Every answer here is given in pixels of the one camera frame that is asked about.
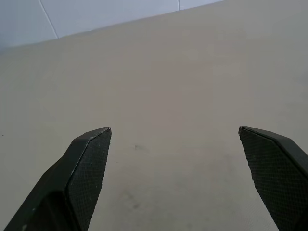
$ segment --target white tiled wall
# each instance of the white tiled wall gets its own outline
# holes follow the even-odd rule
[[[219,0],[0,0],[0,51]]]

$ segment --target beige table surface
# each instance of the beige table surface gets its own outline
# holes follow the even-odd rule
[[[82,133],[113,131],[90,231],[276,231],[237,131],[308,151],[308,2],[226,0],[0,55],[0,229]]]

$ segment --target tile grout line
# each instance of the tile grout line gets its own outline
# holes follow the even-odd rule
[[[50,23],[50,25],[51,25],[51,27],[52,27],[52,30],[53,30],[53,32],[54,32],[54,35],[55,35],[55,36],[57,37],[57,39],[58,39],[59,36],[58,36],[58,34],[57,34],[57,32],[56,32],[56,30],[55,30],[55,28],[54,28],[54,26],[53,26],[53,24],[52,24],[50,18],[49,18],[49,15],[47,14],[47,12],[46,12],[46,10],[45,10],[45,7],[44,7],[43,3],[41,2],[41,0],[38,0],[38,1],[39,1],[39,3],[40,3],[40,6],[42,7],[42,9],[43,9],[43,11],[44,11],[46,17],[47,17],[48,22]]]

